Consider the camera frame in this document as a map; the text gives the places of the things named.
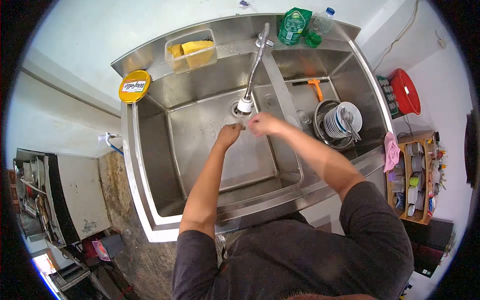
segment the sink drain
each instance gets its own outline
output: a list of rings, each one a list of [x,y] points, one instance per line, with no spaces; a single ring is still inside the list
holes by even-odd
[[[238,103],[239,103],[238,101],[233,102],[232,107],[231,107],[231,112],[232,112],[232,115],[233,115],[234,117],[240,118],[240,117],[242,117],[243,115],[242,115],[242,114],[238,111],[238,109],[237,109]]]

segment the pink cloth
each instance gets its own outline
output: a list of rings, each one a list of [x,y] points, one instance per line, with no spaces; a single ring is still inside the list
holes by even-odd
[[[393,169],[400,159],[400,148],[396,144],[396,138],[391,132],[387,132],[384,140],[385,145],[385,167],[384,173]]]

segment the forearm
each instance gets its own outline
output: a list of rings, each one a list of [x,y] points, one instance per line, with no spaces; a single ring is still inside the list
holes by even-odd
[[[286,141],[343,199],[349,189],[365,178],[339,152],[299,129],[285,124],[276,136]]]
[[[215,238],[216,204],[226,149],[214,145],[183,210],[180,231],[197,230]]]

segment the person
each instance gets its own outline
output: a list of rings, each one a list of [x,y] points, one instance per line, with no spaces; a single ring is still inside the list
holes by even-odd
[[[338,193],[345,236],[283,218],[244,230],[217,267],[214,224],[223,161],[242,129],[226,125],[183,211],[172,298],[398,299],[414,270],[412,248],[375,185],[339,152],[267,113],[253,116],[248,127],[257,137],[280,137]]]

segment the yellow sponge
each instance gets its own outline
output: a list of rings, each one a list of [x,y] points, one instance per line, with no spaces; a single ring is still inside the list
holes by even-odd
[[[185,55],[197,52],[199,50],[202,50],[211,46],[213,46],[212,41],[194,41],[194,42],[188,42],[181,45]],[[211,50],[211,51],[206,51],[204,53],[194,55],[192,57],[187,57],[188,66],[191,69],[195,69],[207,64],[210,58],[212,57],[213,53],[214,51]]]
[[[180,44],[176,44],[167,48],[168,52],[171,53],[173,58],[184,55],[183,49]]]

